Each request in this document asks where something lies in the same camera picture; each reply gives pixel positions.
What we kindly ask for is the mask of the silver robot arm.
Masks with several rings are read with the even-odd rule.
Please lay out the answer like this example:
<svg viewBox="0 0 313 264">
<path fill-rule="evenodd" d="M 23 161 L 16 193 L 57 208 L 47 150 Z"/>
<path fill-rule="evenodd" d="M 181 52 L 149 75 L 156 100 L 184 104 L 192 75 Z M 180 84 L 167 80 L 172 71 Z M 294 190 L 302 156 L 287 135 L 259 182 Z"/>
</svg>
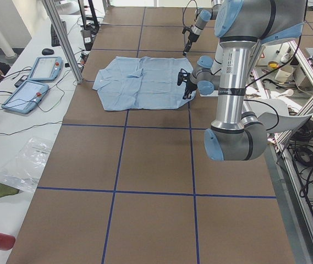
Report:
<svg viewBox="0 0 313 264">
<path fill-rule="evenodd" d="M 280 44 L 301 36 L 307 1 L 213 1 L 185 27 L 188 52 L 210 20 L 219 43 L 214 58 L 202 56 L 192 72 L 181 70 L 178 84 L 184 99 L 194 91 L 218 93 L 216 118 L 204 133 L 208 157 L 215 161 L 258 158 L 266 148 L 268 129 L 245 102 L 247 79 L 263 45 Z"/>
<path fill-rule="evenodd" d="M 215 0 L 211 1 L 212 8 L 206 9 L 206 8 L 198 8 L 196 4 L 196 11 L 195 11 L 195 22 L 194 25 L 186 26 L 184 23 L 184 14 L 185 11 L 183 11 L 182 16 L 182 22 L 183 22 L 183 31 L 182 34 L 185 35 L 186 32 L 189 33 L 188 40 L 185 44 L 185 47 L 183 49 L 183 56 L 186 56 L 187 53 L 190 51 L 192 44 L 195 43 L 199 36 L 201 35 L 203 29 L 206 27 L 207 23 L 210 20 L 216 20 L 219 9 L 222 5 L 222 0 Z"/>
</svg>

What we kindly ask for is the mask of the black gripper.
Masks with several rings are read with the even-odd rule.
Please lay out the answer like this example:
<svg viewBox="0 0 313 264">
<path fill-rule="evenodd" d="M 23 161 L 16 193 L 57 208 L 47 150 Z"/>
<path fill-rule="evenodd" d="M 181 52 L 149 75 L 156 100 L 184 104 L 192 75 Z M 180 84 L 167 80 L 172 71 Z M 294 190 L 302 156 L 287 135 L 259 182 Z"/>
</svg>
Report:
<svg viewBox="0 0 313 264">
<path fill-rule="evenodd" d="M 185 45 L 185 48 L 183 50 L 183 56 L 186 56 L 187 53 L 189 52 L 189 50 L 191 49 L 192 47 L 192 44 L 194 42 L 197 41 L 197 34 L 194 34 L 193 32 L 191 32 L 188 36 L 188 40 L 187 40 L 187 43 Z"/>
<path fill-rule="evenodd" d="M 191 98 L 191 94 L 197 90 L 197 85 L 190 80 L 186 82 L 185 92 L 183 98 Z"/>
</svg>

